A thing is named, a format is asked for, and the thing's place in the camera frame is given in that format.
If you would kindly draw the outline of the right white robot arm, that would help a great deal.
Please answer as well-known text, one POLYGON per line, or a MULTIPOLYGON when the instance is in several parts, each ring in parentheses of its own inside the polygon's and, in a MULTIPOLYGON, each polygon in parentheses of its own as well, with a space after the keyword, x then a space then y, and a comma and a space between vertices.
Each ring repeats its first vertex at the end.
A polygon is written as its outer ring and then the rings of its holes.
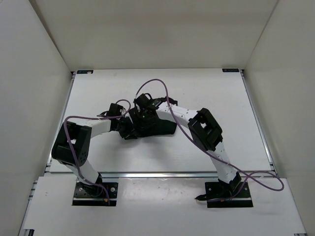
POLYGON ((210 156, 217 170, 215 188, 218 193, 213 195, 214 198, 232 197, 238 192, 240 174, 231 165, 225 151, 222 128, 208 109, 190 110, 179 107, 172 98, 151 98, 148 93, 143 93, 134 99, 130 115, 141 131, 170 133, 171 126, 187 128, 189 140, 210 156))

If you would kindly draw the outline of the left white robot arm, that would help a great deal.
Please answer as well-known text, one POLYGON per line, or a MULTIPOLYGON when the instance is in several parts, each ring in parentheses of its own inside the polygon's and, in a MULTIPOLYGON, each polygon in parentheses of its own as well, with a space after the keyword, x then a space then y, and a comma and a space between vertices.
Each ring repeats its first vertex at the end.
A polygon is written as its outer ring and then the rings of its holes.
POLYGON ((130 118, 92 119, 85 124, 65 120, 53 144, 51 156, 69 168, 91 196, 103 194, 110 201, 108 190, 103 186, 102 177, 88 161, 91 138, 108 133, 119 132, 125 140, 137 139, 137 131, 130 118))

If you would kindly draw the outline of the black skirt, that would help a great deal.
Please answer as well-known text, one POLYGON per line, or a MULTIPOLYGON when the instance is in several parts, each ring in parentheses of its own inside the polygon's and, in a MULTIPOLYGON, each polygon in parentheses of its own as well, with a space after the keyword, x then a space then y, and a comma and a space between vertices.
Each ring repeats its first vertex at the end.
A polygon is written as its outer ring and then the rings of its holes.
POLYGON ((172 121, 160 118, 144 119, 133 117, 132 122, 137 137, 151 137, 160 135, 173 135, 176 131, 177 124, 172 121))

